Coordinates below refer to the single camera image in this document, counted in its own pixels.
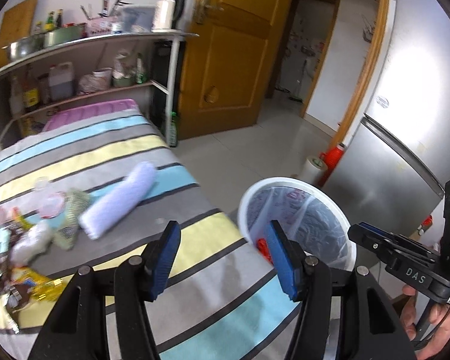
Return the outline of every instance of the wooden door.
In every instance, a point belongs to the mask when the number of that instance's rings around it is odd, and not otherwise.
[[[257,120],[291,0],[197,0],[180,83],[179,135],[189,138]]]

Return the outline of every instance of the cooking pot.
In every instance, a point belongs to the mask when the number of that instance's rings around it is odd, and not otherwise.
[[[42,50],[44,47],[45,34],[37,34],[21,38],[17,42],[10,43],[8,46],[2,47],[7,50],[9,62],[15,62],[23,59],[30,54]]]

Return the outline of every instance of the hand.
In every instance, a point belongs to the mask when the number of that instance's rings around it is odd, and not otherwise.
[[[416,318],[416,310],[415,310],[415,293],[416,290],[411,286],[406,285],[403,287],[402,292],[405,295],[409,295],[410,299],[406,303],[405,307],[402,310],[402,315],[400,315],[400,321],[402,322],[403,327],[405,328],[405,332],[408,335],[410,340],[413,340],[416,336],[416,330],[414,321]],[[432,325],[437,325],[442,318],[445,316],[450,305],[445,304],[435,304],[431,311],[429,321]],[[429,357],[436,355],[440,352],[447,341],[450,339],[450,314],[447,319],[443,321],[442,325],[437,329],[435,334],[433,335],[430,342],[424,347],[422,350],[416,352],[417,360],[425,360]]]

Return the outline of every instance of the red bottle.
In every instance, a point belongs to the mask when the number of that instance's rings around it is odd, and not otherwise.
[[[339,143],[337,147],[330,149],[329,151],[327,151],[327,153],[320,153],[320,158],[328,166],[327,171],[325,172],[325,174],[322,176],[321,180],[318,183],[320,187],[322,187],[325,184],[325,181],[327,181],[330,174],[337,166],[338,162],[342,158],[342,155],[344,154],[344,150],[345,145],[343,143]]]

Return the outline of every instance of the metal shelf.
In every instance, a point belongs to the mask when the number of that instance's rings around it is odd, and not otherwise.
[[[87,46],[91,43],[95,42],[123,42],[123,41],[136,41],[136,40],[161,40],[168,39],[174,40],[176,37],[185,37],[185,36],[198,36],[197,34],[190,32],[182,32],[182,31],[167,31],[167,32],[145,32],[145,33],[121,33],[121,34],[107,34],[107,35],[99,35],[99,36],[91,36],[88,38],[82,38],[78,40],[73,40],[71,42],[66,42],[62,44],[57,44],[53,47],[48,47],[46,49],[34,52],[23,59],[20,59],[15,62],[11,62],[6,64],[5,66],[0,68],[0,76],[30,64],[32,62],[39,61],[41,59],[45,59],[49,56],[53,56],[55,54],[59,54],[68,50],[72,50],[78,47]]]
[[[167,87],[159,84],[158,82],[152,80],[148,81],[144,84],[139,85],[133,85],[129,87],[123,87],[123,88],[111,88],[106,91],[96,92],[96,93],[90,93],[86,95],[81,96],[75,96],[66,100],[62,100],[60,102],[55,102],[51,104],[47,104],[45,106],[40,107],[39,109],[36,109],[35,111],[28,112],[27,114],[21,115],[18,118],[14,118],[10,120],[3,131],[0,133],[0,151],[2,150],[1,142],[7,133],[7,131],[10,129],[11,125],[24,117],[27,117],[29,115],[36,114],[37,112],[41,112],[43,110],[56,107],[57,105],[66,104],[70,102],[74,102],[77,100],[86,99],[93,96],[99,96],[104,95],[106,93],[113,93],[118,91],[123,91],[127,89],[132,88],[139,88],[143,86],[155,86],[157,89],[161,90],[163,93],[166,94],[166,124],[165,124],[165,138],[167,144],[170,144],[170,126],[171,126],[171,119],[172,119],[172,105],[173,105],[173,96],[174,96],[174,85],[175,85],[175,73],[176,73],[176,65],[178,61],[178,54],[179,54],[179,43],[181,40],[183,40],[184,37],[196,37],[198,36],[195,33],[190,32],[183,32],[183,31],[177,31],[177,30],[170,30],[170,31],[163,31],[163,32],[147,32],[147,33],[122,33],[122,34],[109,34],[109,35],[99,35],[99,36],[93,36],[89,38],[83,38],[78,40],[73,40],[72,42],[67,42],[63,44],[58,44],[54,47],[49,47],[44,50],[40,50],[37,52],[34,52],[33,54],[28,55],[24,59],[20,59],[18,61],[9,63],[6,66],[3,66],[0,68],[0,77],[17,69],[22,66],[25,66],[27,64],[30,64],[35,61],[39,61],[41,59],[45,59],[49,56],[53,56],[56,54],[60,54],[62,52],[72,50],[78,47],[87,46],[90,44],[93,44],[95,42],[104,42],[105,44],[108,42],[123,42],[123,41],[141,41],[141,40],[172,40],[172,49],[170,53],[170,62],[168,67],[168,82]]]

